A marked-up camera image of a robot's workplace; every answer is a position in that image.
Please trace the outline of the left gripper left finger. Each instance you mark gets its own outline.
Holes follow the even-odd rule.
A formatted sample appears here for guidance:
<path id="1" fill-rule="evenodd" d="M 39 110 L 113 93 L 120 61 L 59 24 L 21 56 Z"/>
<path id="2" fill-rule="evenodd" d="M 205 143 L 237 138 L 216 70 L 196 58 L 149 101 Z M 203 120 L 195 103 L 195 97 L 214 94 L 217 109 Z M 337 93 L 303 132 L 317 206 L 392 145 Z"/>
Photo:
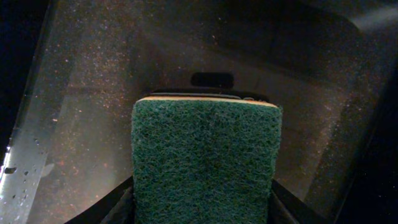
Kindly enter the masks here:
<path id="1" fill-rule="evenodd" d="M 90 208 L 80 213 L 76 217 L 67 221 L 65 224 L 97 224 L 102 221 L 112 208 L 120 201 L 125 191 L 132 187 L 133 177 L 126 179 L 115 189 L 110 191 L 102 199 L 92 205 Z"/>

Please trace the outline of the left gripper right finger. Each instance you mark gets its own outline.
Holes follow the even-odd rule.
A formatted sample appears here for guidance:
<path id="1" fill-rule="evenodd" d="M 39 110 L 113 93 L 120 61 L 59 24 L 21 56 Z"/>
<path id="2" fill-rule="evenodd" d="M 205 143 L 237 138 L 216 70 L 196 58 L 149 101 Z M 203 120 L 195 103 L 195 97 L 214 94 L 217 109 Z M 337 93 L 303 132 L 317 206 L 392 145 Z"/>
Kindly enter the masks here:
<path id="1" fill-rule="evenodd" d="M 268 221 L 273 224 L 327 224 L 328 220 L 317 214 L 305 203 L 272 181 L 269 197 Z"/>

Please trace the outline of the green yellow sponge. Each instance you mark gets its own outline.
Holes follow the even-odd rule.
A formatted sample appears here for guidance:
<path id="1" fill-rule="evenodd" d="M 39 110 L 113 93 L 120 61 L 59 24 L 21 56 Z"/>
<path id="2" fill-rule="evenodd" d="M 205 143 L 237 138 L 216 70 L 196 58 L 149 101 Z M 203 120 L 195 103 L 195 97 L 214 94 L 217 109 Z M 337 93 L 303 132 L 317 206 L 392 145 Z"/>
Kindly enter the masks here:
<path id="1" fill-rule="evenodd" d="M 266 223 L 282 110 L 150 96 L 132 111 L 136 223 Z"/>

